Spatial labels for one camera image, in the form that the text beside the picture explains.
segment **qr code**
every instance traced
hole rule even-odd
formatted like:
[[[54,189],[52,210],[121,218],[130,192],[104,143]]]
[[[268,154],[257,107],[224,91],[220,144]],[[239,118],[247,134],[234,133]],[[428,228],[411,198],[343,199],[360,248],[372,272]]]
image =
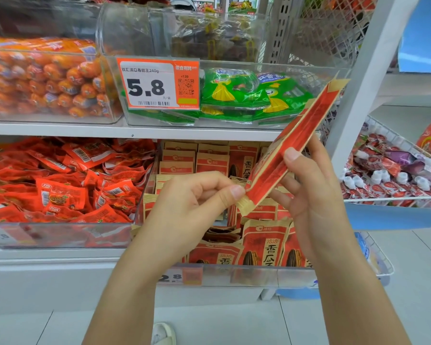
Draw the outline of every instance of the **qr code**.
[[[195,91],[193,90],[193,84],[195,80],[193,79],[179,79],[179,95],[189,95],[192,96]]]

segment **slipper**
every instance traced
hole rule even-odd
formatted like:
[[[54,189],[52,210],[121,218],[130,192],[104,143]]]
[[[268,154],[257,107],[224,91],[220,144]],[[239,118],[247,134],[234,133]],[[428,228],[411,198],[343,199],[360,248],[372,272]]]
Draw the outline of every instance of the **slipper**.
[[[176,345],[176,333],[167,323],[155,323],[153,325],[151,345]]]

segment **hand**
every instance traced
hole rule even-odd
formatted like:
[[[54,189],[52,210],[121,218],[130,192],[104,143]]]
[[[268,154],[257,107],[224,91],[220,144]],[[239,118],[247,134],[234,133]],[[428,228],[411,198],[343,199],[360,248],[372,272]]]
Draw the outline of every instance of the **hand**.
[[[244,194],[220,172],[176,176],[163,186],[133,243],[155,245],[153,259],[165,270],[195,248],[224,209]]]
[[[305,257],[316,266],[323,259],[333,258],[347,244],[354,248],[357,243],[326,149],[315,135],[307,147],[311,159],[294,148],[284,153],[287,168],[300,182],[288,174],[281,184],[294,198],[277,190],[273,190],[270,197],[289,210],[300,247]]]

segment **fingernail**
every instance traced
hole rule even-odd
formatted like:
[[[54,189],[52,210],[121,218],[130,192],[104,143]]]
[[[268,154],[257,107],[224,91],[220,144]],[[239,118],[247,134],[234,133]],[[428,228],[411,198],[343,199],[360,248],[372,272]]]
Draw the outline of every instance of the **fingernail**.
[[[246,191],[244,190],[244,188],[241,185],[231,185],[230,191],[233,195],[233,198],[236,201],[239,200],[241,197],[243,197],[246,194]]]
[[[292,162],[299,156],[300,156],[300,153],[294,148],[288,148],[286,149],[286,151],[284,151],[284,158],[289,162]]]

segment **forearm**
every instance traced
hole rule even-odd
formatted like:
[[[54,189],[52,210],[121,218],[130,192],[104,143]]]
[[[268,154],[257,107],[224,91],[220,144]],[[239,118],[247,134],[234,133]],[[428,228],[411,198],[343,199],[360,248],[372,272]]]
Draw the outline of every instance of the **forearm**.
[[[115,266],[84,345],[150,344],[155,288],[161,271],[152,264],[154,257],[148,255],[147,248],[133,247],[135,243],[138,242],[131,244]]]
[[[383,286],[357,245],[318,264],[316,275],[331,345],[410,344]]]

